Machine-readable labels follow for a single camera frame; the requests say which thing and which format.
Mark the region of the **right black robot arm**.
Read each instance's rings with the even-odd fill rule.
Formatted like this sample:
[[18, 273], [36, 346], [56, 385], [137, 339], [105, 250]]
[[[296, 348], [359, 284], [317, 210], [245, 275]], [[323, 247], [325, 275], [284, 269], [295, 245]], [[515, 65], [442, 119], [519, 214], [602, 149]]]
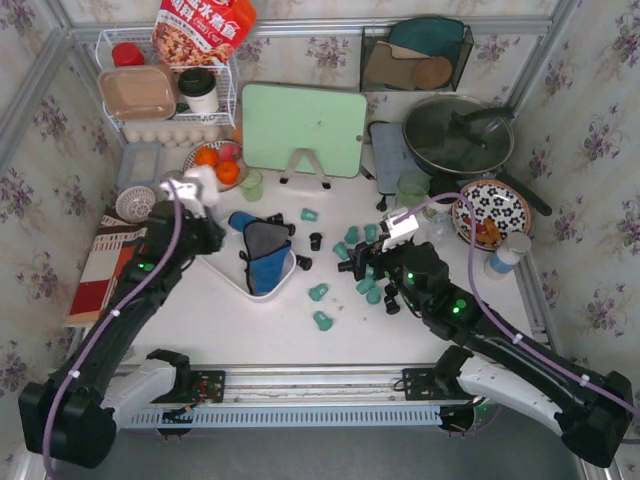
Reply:
[[389, 280], [411, 313], [451, 342], [433, 369], [445, 396], [488, 398], [546, 426], [581, 460], [610, 467], [637, 414], [629, 379], [572, 363], [520, 332], [475, 290], [455, 285], [431, 243], [414, 243], [418, 227], [406, 209], [386, 215], [379, 239], [348, 249], [339, 271]]

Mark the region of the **blue grey cloth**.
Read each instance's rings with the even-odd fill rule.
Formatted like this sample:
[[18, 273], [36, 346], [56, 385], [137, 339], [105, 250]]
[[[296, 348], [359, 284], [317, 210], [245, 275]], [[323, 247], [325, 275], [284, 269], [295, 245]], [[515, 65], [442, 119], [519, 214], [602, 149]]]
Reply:
[[228, 220], [229, 226], [243, 236], [245, 250], [240, 258], [247, 264], [247, 286], [254, 296], [273, 291], [280, 283], [286, 256], [291, 251], [291, 241], [285, 225], [236, 211]]

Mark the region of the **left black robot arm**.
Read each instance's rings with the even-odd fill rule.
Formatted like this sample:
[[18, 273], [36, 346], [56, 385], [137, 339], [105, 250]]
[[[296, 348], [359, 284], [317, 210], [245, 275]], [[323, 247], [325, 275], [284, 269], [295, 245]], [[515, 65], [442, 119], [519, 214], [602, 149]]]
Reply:
[[161, 187], [169, 198], [153, 207], [102, 317], [46, 382], [30, 382], [19, 395], [25, 446], [41, 454], [48, 478], [56, 460], [98, 466], [139, 410], [188, 385], [188, 358], [166, 350], [125, 377], [114, 375], [191, 261], [219, 251], [225, 236], [214, 215], [220, 194], [211, 167], [194, 167]]

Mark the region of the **white storage basket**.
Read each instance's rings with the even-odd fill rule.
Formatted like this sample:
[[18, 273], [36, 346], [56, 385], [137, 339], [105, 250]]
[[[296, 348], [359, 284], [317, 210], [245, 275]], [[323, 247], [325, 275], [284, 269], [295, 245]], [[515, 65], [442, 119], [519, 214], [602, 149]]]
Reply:
[[246, 299], [274, 299], [296, 268], [289, 228], [237, 211], [225, 220], [224, 230], [221, 250], [200, 262]]

